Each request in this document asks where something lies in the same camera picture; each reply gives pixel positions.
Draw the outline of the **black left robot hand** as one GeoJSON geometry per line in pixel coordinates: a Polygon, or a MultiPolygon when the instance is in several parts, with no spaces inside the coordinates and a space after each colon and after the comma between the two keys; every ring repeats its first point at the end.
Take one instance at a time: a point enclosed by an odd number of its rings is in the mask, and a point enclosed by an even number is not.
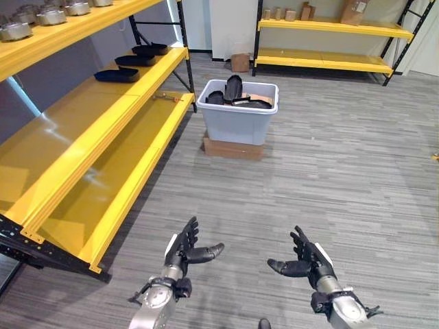
{"type": "Polygon", "coordinates": [[[186,276],[189,265],[210,262],[216,259],[225,248],[223,243],[210,247],[196,247],[199,233],[198,226],[197,217],[190,218],[165,254],[164,266],[179,268],[183,277],[186,276]]]}

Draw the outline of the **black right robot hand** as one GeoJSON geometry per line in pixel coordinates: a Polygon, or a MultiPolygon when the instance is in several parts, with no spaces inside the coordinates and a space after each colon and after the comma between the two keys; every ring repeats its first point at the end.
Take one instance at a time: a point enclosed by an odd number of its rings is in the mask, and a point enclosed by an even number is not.
{"type": "Polygon", "coordinates": [[[267,264],[275,272],[289,278],[308,278],[311,287],[317,289],[318,281],[331,276],[337,278],[333,265],[325,258],[324,254],[312,243],[299,226],[294,227],[295,232],[290,232],[295,247],[293,251],[298,260],[280,261],[269,258],[267,264]]]}

